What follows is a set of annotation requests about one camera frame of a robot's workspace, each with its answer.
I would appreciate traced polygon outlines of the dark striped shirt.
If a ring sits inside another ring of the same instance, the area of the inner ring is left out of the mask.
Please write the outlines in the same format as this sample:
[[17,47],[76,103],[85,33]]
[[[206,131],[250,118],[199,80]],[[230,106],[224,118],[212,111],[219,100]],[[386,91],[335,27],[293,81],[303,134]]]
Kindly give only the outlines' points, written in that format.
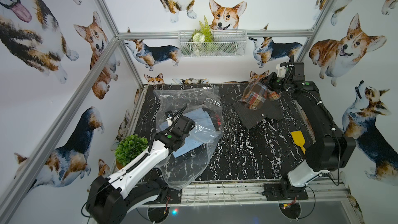
[[233,104],[233,107],[237,112],[242,125],[248,130],[255,127],[257,124],[265,119],[283,119],[281,100],[266,101],[264,102],[262,107],[257,110],[250,110],[240,102],[236,102],[235,104]]

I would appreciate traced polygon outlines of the red plaid shirt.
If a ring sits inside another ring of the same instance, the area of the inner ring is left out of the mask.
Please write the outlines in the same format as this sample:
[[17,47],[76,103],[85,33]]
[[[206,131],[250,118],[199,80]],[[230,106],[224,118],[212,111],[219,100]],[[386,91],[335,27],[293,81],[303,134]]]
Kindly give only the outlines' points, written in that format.
[[260,80],[252,81],[245,88],[240,104],[249,110],[260,109],[266,101],[276,101],[280,99],[280,95],[270,89],[267,84]]

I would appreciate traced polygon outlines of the clear plastic vacuum bag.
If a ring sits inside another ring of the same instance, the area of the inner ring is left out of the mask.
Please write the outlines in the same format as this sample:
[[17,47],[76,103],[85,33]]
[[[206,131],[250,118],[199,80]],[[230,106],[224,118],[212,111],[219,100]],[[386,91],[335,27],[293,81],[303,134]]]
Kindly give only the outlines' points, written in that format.
[[207,168],[223,136],[223,106],[217,87],[186,90],[155,90],[160,101],[156,130],[165,130],[178,118],[188,117],[195,123],[183,145],[156,167],[169,187],[181,190],[196,180]]

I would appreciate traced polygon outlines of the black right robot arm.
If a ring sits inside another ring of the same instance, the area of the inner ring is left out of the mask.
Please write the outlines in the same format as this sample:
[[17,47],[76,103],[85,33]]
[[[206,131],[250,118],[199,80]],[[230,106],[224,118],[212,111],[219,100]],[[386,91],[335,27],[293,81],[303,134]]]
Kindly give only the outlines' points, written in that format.
[[325,107],[318,87],[305,79],[304,63],[288,62],[277,66],[277,71],[266,79],[267,86],[278,93],[289,93],[298,102],[308,119],[314,142],[306,148],[304,161],[283,176],[283,189],[302,189],[320,175],[339,172],[350,159],[356,142],[338,128]]

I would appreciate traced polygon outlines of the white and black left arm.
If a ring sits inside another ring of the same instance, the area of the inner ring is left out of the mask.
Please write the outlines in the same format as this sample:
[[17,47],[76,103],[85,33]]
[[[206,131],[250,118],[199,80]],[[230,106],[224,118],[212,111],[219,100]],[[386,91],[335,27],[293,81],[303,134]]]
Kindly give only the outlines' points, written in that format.
[[144,185],[137,183],[158,163],[184,145],[195,127],[191,118],[183,115],[184,108],[170,118],[169,126],[158,132],[148,148],[133,161],[109,177],[97,177],[91,184],[88,200],[82,210],[86,217],[99,224],[119,224],[128,211],[167,195],[167,184],[156,179]]

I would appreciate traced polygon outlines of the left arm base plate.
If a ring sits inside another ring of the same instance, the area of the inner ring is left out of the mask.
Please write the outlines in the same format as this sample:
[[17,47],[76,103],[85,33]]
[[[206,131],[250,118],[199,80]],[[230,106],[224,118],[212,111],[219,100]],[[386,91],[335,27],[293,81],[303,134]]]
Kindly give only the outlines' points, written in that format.
[[182,190],[176,190],[173,188],[166,187],[162,189],[160,195],[160,202],[162,204],[180,204],[182,197]]

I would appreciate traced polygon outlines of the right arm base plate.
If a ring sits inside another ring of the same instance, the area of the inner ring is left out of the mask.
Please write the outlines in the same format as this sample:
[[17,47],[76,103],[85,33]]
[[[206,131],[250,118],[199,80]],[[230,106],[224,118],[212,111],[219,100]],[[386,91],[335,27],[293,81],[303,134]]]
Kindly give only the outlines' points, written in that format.
[[305,187],[282,186],[281,184],[264,184],[262,195],[267,201],[308,200]]

